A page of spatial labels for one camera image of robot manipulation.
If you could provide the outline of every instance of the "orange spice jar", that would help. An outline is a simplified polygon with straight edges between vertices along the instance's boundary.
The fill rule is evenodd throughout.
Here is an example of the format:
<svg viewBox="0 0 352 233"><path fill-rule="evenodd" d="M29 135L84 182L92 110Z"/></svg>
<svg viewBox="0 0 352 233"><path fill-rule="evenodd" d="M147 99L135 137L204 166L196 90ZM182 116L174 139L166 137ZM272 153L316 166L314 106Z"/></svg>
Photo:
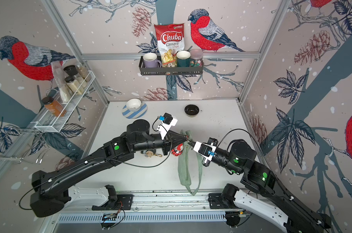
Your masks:
<svg viewBox="0 0 352 233"><path fill-rule="evenodd" d="M57 100L54 100L52 97L47 96L41 101L43 102L44 106L56 117L58 117L60 114L61 117L63 117L66 114L66 110L63 110L63 106Z"/></svg>

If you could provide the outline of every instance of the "white table surface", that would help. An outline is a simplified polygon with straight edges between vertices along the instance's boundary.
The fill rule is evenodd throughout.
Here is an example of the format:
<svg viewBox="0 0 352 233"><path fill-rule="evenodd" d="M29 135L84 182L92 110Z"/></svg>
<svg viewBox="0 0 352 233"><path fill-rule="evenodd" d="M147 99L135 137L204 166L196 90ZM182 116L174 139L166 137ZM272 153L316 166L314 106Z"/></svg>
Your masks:
<svg viewBox="0 0 352 233"><path fill-rule="evenodd" d="M94 139L90 153L96 151L105 142L120 136L126 131L127 125L136 119L126 119L121 110L126 102L111 102L104 116L102 124ZM159 115L169 113L176 116L178 122L171 130L179 133L181 129L191 130L194 141L207 142L209 137L219 141L231 129L242 128L247 130L244 120L235 100L187 100L187 101L147 101L148 110L140 119L145 119L151 124ZM189 104L195 104L200 112L195 117L188 117L184 108ZM226 149L231 140L244 139L253 148L250 136L242 131L236 130L230 133L220 145ZM152 166L160 163L163 157L145 157L140 152L135 153L135 158L128 160L142 166ZM167 161L155 168L138 168L121 164L111 169L96 173L77 184L81 188L101 188L107 184L114 185L117 191L138 190L185 190L178 179L178 157L169 156ZM189 151L189 172L192 179L191 189L198 185L197 158L193 151ZM240 183L242 175L229 175L224 168L211 163L203 166L202 182L200 189L223 189L227 183L239 188L244 185Z"/></svg>

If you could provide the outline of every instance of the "striped plate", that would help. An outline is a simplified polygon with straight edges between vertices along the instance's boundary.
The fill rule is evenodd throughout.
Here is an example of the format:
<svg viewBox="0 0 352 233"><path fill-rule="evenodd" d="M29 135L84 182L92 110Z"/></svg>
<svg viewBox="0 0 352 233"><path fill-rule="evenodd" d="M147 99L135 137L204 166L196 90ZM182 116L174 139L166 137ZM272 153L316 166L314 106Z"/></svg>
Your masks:
<svg viewBox="0 0 352 233"><path fill-rule="evenodd" d="M143 116L147 110L148 110L148 106L145 104L145 102L142 102L141 107L138 111L129 111L129 109L127 108L127 105L125 105L121 110L121 113L125 118L136 119Z"/></svg>

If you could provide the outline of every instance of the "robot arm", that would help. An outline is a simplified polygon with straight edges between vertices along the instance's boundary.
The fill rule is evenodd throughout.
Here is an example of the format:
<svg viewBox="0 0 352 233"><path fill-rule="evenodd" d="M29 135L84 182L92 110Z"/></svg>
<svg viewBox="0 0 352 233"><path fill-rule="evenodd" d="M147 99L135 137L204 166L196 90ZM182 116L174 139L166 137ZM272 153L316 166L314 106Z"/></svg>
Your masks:
<svg viewBox="0 0 352 233"><path fill-rule="evenodd" d="M103 147L84 159L58 171L37 171L32 175L34 193L30 205L37 217L46 217L62 210L71 201L68 189L85 178L134 158L134 152L162 148L167 154L172 145L177 146L188 139L169 130L177 119L169 114L160 118L160 134L149 134L150 124L136 120L127 126L127 131L115 137ZM204 157L202 163L210 162L224 167L235 174L243 173L241 183L254 193L271 200L277 207L253 198L231 184L227 184L221 198L228 205L247 209L273 224L284 232L317 232L330 228L331 219L326 214L313 212L297 199L266 166L256 162L256 152L242 139L233 140L229 152L217 147L217 140L207 143L192 142L193 150Z"/></svg>

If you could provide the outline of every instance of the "red chips bag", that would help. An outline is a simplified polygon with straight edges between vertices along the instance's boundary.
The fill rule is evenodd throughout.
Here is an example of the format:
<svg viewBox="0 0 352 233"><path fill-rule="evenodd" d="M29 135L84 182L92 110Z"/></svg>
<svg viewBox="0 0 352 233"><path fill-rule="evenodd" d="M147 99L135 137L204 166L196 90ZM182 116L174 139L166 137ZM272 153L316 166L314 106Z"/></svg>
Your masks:
<svg viewBox="0 0 352 233"><path fill-rule="evenodd" d="M163 67L175 67L176 53L184 50L184 24L154 25Z"/></svg>

